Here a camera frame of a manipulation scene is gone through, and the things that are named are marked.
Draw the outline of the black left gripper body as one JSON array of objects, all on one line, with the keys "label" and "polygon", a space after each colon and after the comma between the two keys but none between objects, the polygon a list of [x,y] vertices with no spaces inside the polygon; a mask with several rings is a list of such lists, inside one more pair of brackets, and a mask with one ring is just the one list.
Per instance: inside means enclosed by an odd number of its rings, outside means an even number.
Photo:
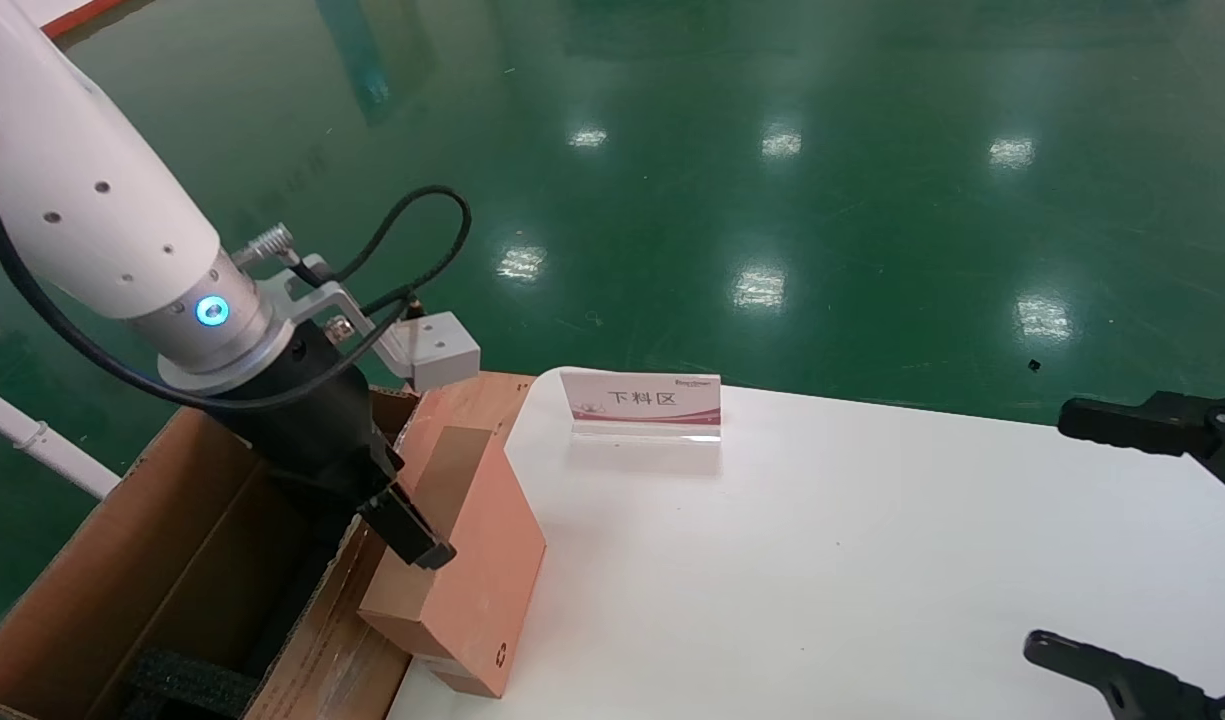
[{"label": "black left gripper body", "polygon": [[[295,388],[341,360],[323,334],[293,334],[263,372],[223,400],[251,400]],[[274,478],[306,500],[356,509],[392,482],[403,467],[372,416],[372,398],[361,370],[343,370],[323,386],[285,407],[260,411],[213,411],[211,418],[251,443]]]}]

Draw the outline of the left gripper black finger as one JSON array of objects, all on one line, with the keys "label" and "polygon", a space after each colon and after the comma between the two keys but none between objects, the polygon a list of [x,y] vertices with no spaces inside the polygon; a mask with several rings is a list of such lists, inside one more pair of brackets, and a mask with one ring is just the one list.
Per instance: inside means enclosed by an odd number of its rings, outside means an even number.
[{"label": "left gripper black finger", "polygon": [[401,484],[391,482],[363,501],[356,512],[405,564],[439,571],[457,556],[452,542],[440,536]]}]

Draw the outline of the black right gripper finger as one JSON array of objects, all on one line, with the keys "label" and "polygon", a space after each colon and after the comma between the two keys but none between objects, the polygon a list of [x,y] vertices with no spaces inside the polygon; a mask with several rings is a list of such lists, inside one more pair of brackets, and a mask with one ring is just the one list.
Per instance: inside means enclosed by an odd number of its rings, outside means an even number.
[{"label": "black right gripper finger", "polygon": [[1093,644],[1033,631],[1025,638],[1024,658],[1096,689],[1115,719],[1225,719],[1225,696],[1212,697],[1160,667]]},{"label": "black right gripper finger", "polygon": [[1144,454],[1192,456],[1225,486],[1225,398],[1160,391],[1137,407],[1069,398],[1058,432]]}]

